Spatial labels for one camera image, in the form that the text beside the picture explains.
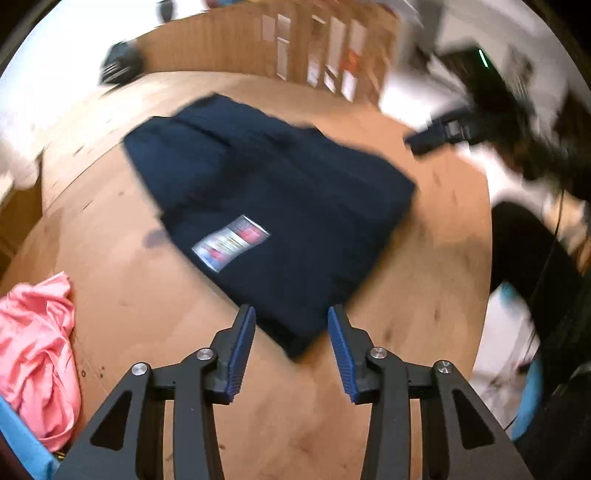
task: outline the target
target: metal screw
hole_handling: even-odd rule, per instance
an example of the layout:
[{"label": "metal screw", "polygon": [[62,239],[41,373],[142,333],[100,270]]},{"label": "metal screw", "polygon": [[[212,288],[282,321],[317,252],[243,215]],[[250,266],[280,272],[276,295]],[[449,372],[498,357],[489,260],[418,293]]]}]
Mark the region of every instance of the metal screw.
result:
[{"label": "metal screw", "polygon": [[210,348],[202,348],[197,350],[197,358],[200,360],[210,360],[213,357],[213,350]]},{"label": "metal screw", "polygon": [[135,364],[131,367],[131,373],[134,375],[143,375],[148,371],[148,365],[146,364]]},{"label": "metal screw", "polygon": [[374,358],[384,358],[388,355],[388,351],[382,346],[375,346],[370,351],[369,354]]},{"label": "metal screw", "polygon": [[448,362],[447,360],[439,360],[437,362],[437,369],[442,374],[449,374],[449,373],[453,372],[453,365],[451,362]]}]

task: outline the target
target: pink shirt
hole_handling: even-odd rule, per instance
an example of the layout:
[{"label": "pink shirt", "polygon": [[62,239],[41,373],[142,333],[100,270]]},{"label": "pink shirt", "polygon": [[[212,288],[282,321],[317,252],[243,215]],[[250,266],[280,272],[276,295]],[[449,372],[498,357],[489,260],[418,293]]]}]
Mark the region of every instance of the pink shirt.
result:
[{"label": "pink shirt", "polygon": [[0,394],[52,452],[68,441],[80,413],[69,293],[62,272],[36,286],[18,284],[0,299]]}]

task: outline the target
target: folded clothing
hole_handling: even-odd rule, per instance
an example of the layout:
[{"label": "folded clothing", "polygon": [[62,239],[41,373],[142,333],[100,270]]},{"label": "folded clothing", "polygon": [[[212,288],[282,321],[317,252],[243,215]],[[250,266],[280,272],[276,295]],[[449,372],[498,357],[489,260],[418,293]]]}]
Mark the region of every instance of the folded clothing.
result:
[{"label": "folded clothing", "polygon": [[172,241],[291,357],[367,276],[414,190],[383,158],[220,95],[124,145]]}]

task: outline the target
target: wooden table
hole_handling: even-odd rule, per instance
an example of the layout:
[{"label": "wooden table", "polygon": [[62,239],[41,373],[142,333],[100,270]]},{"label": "wooden table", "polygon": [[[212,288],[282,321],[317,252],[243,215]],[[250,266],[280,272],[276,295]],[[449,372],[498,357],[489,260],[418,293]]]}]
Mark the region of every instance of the wooden table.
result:
[{"label": "wooden table", "polygon": [[[336,141],[383,155],[417,182],[410,214],[350,301],[349,317],[402,359],[431,365],[446,358],[468,377],[491,269],[484,175],[450,149],[416,162],[402,143],[406,127],[326,92],[239,74],[160,73],[89,100],[50,132],[44,217],[2,282],[4,293],[61,270],[71,276],[82,422],[133,363],[178,362],[207,346],[237,311],[167,239],[118,144],[149,116],[211,91],[311,122]],[[344,394],[326,335],[295,364],[258,330],[241,394],[215,412],[228,479],[359,478],[370,406],[355,407]],[[416,405],[413,412],[418,478]],[[170,473],[170,429],[165,435]]]}]

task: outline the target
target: clothing label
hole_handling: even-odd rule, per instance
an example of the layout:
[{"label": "clothing label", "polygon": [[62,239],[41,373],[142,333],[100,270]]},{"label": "clothing label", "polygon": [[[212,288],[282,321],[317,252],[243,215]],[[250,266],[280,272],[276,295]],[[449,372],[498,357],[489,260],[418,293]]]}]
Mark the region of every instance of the clothing label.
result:
[{"label": "clothing label", "polygon": [[247,216],[208,235],[193,246],[193,252],[214,272],[219,272],[241,253],[265,241],[269,233]]}]

